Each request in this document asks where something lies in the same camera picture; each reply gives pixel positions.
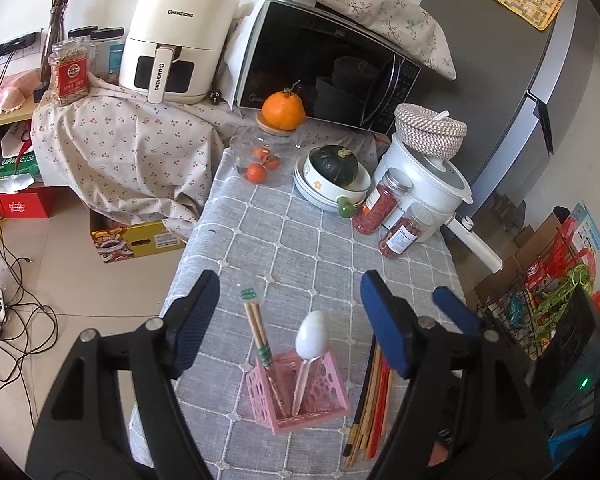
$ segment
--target bundle of chopsticks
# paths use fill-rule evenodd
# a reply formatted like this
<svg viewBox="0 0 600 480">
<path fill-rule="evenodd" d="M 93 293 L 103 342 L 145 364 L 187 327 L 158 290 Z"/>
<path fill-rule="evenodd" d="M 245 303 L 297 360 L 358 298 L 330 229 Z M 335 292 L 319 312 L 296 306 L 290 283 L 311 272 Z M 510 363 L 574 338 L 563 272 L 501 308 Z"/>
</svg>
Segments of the bundle of chopsticks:
<svg viewBox="0 0 600 480">
<path fill-rule="evenodd" d="M 282 394 L 280 381 L 278 380 L 276 369 L 273 365 L 273 355 L 271 354 L 271 348 L 269 348 L 267 333 L 264 330 L 264 323 L 262 322 L 262 316 L 260 315 L 260 304 L 257 301 L 256 293 L 252 288 L 246 288 L 241 292 L 241 295 L 242 300 L 244 301 L 244 311 L 249 319 L 251 333 L 253 334 L 256 347 L 258 348 L 260 362 L 262 363 L 262 367 L 265 369 L 267 379 L 269 380 L 269 386 L 271 386 L 273 396 L 280 407 L 280 413 L 283 417 L 289 416 L 290 410 L 285 401 L 285 397 Z"/>
<path fill-rule="evenodd" d="M 352 467 L 356 463 L 360 450 L 366 450 L 363 456 L 368 460 L 376 457 L 381 437 L 386 435 L 391 383 L 392 370 L 374 336 L 366 366 L 365 383 L 362 386 L 347 445 L 342 453 L 347 458 L 345 467 Z"/>
</svg>

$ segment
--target blue gripper pad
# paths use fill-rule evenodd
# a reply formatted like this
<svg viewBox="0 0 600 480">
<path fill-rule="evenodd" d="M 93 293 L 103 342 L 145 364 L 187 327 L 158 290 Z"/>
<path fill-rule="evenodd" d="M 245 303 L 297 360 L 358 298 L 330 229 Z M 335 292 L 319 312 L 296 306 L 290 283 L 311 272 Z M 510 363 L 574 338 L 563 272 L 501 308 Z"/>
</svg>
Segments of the blue gripper pad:
<svg viewBox="0 0 600 480">
<path fill-rule="evenodd" d="M 480 335 L 480 319 L 458 300 L 448 287 L 439 286 L 433 291 L 433 303 L 466 335 Z"/>
<path fill-rule="evenodd" d="M 413 331 L 417 317 L 403 298 L 397 298 L 377 271 L 368 270 L 360 281 L 360 299 L 387 363 L 407 378 L 411 364 L 406 355 L 406 334 Z"/>
<path fill-rule="evenodd" d="M 219 298 L 218 275 L 212 270 L 203 270 L 189 295 L 171 303 L 164 322 L 166 340 L 174 354 L 172 378 L 180 377 L 193 366 Z"/>
</svg>

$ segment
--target red chopstick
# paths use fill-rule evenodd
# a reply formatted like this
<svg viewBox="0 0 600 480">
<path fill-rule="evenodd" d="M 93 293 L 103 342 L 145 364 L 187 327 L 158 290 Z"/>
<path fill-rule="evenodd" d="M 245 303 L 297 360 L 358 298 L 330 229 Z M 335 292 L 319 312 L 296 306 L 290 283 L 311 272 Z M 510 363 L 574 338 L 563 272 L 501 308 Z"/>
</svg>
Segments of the red chopstick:
<svg viewBox="0 0 600 480">
<path fill-rule="evenodd" d="M 387 385 L 389 382 L 389 373 L 391 368 L 386 363 L 384 355 L 381 358 L 381 371 L 382 376 L 380 378 L 380 391 L 378 398 L 376 399 L 376 410 L 374 417 L 374 424 L 371 431 L 371 439 L 369 441 L 368 449 L 366 450 L 366 457 L 369 459 L 375 458 L 378 452 L 378 445 L 380 443 L 380 434 L 382 433 L 382 423 L 384 421 L 384 409 L 386 405 L 386 396 L 388 394 Z"/>
</svg>

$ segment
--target pink basket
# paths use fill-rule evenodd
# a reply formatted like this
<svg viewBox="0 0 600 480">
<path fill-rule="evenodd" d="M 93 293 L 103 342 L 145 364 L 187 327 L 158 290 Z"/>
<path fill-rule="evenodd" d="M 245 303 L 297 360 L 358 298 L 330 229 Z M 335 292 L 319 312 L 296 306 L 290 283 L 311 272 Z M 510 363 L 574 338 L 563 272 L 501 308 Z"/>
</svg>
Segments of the pink basket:
<svg viewBox="0 0 600 480">
<path fill-rule="evenodd" d="M 273 357 L 278 381 L 287 405 L 291 406 L 296 377 L 302 359 L 294 351 Z M 280 408 L 271 395 L 265 369 L 257 366 L 247 373 L 247 389 L 256 424 L 270 428 L 274 435 L 315 426 L 331 418 L 350 415 L 351 405 L 331 351 L 311 364 L 304 399 L 297 416 L 282 418 Z"/>
</svg>

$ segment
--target shelf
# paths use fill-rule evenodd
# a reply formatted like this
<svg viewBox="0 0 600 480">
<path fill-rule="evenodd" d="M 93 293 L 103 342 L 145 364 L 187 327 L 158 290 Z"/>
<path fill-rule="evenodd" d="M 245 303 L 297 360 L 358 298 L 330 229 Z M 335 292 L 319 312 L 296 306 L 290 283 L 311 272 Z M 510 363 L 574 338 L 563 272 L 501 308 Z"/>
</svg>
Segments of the shelf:
<svg viewBox="0 0 600 480">
<path fill-rule="evenodd" d="M 0 114 L 0 126 L 5 124 L 17 123 L 30 119 L 38 104 L 33 102 L 33 95 L 28 97 L 24 104 L 9 114 Z"/>
</svg>

